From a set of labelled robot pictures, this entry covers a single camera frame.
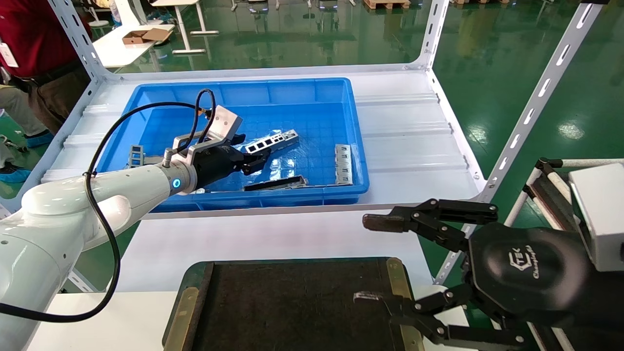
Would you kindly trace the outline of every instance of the white metal shelf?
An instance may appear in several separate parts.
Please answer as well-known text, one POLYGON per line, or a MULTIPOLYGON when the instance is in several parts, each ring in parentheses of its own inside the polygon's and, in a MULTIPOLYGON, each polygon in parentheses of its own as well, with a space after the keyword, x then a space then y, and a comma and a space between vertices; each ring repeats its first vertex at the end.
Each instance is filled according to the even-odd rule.
MULTIPOLYGON (((441 100, 424 71, 405 70, 405 67, 389 65, 375 71, 370 69, 375 66, 370 66, 364 72, 344 67, 342 73, 326 73, 325 67, 311 67, 298 74, 288 72, 289 69, 264 69, 246 70, 245 77, 220 77, 223 74, 220 72, 204 74, 205 78, 197 77, 202 75, 199 73, 193 79, 107 81, 85 108, 42 182, 84 172, 104 134, 121 115, 139 84, 344 76, 353 87, 371 180, 369 192, 349 208, 390 208, 394 204, 415 204, 431 197, 470 199, 476 196, 483 184, 477 182, 473 170, 469 170, 467 159, 473 159, 474 155, 463 134, 457 138, 461 130, 451 128, 457 121, 447 120, 454 119, 454 115, 445 116, 441 100)), ((473 168, 480 174, 478 165, 473 168)), ((302 212, 316 210, 322 209, 301 208, 302 212)))

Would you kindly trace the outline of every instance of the blue shoe cover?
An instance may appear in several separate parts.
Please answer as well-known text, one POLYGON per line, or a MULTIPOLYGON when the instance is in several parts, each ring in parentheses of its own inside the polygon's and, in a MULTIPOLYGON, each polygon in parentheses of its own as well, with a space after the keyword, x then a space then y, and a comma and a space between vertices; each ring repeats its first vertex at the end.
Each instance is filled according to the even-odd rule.
POLYGON ((38 136, 34 138, 26 138, 26 147, 30 149, 32 147, 50 144, 52 139, 54 139, 54 136, 50 132, 47 132, 42 136, 38 136))
POLYGON ((0 182, 23 183, 29 175, 31 175, 31 171, 27 169, 16 169, 13 173, 0 174, 0 182))

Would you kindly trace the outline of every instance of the person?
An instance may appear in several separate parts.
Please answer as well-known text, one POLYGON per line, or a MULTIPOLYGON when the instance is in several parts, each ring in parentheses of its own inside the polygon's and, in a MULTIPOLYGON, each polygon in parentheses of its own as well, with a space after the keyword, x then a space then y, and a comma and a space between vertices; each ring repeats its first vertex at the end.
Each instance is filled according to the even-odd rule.
MULTIPOLYGON (((54 138, 52 133, 35 117, 28 103, 26 94, 15 87, 0 85, 0 109, 24 129, 26 147, 49 144, 54 138)), ((0 181, 22 183, 31 171, 13 164, 15 157, 9 148, 0 141, 0 181)))
POLYGON ((47 0, 0 1, 0 64, 56 134, 89 85, 89 75, 47 0))

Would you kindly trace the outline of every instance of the slotted metal post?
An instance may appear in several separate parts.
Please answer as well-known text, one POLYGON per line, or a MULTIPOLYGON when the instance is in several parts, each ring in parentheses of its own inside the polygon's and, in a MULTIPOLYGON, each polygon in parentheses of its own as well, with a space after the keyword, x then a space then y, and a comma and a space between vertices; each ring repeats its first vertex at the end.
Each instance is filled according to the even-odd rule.
MULTIPOLYGON (((494 198, 496 190, 498 190, 509 167, 518 155, 522 144, 529 136, 531 128, 533 128, 535 122, 537 122, 544 106, 546 106, 546 102, 548 102, 559 80, 561 80, 563 72, 565 72, 565 69, 568 67, 568 64, 570 64, 574 54, 576 54, 587 32, 596 20, 602 6, 601 4, 591 3, 580 4, 578 6, 561 41, 559 41, 555 52, 546 65, 542 77, 537 82, 527 105, 524 107, 514 130, 509 136, 509 140, 507 140, 503 151, 500 153, 499 159, 495 163, 494 170, 485 184, 485 189, 479 194, 476 201, 490 202, 492 198, 494 198)), ((464 224, 462 231, 466 233, 466 237, 470 237, 475 227, 476 225, 473 224, 464 224)), ((449 252, 440 271, 438 271, 436 275, 434 284, 443 284, 449 272, 453 266, 455 266, 455 262, 462 256, 463 254, 461 253, 449 252)))

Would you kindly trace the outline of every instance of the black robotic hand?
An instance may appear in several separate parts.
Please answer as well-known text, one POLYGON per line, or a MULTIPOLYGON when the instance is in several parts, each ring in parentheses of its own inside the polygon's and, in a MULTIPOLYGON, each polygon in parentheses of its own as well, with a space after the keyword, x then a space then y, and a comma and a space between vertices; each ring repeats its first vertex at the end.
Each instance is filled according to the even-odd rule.
POLYGON ((579 233, 515 229, 496 221, 497 208, 492 204, 435 199, 416 207, 395 207, 388 215, 365 215, 363 224, 368 229, 411 230, 446 249, 463 251, 463 284, 415 302, 374 293, 359 293, 354 298, 383 301, 393 322, 413 325, 436 344, 480 350, 522 348, 526 343, 519 327, 525 322, 544 327, 624 329, 620 322, 624 304, 597 298, 605 291, 623 291, 624 276, 597 271, 579 233), (466 239, 462 231, 443 221, 484 226, 466 239), (446 327, 433 317, 468 301, 503 330, 446 327))

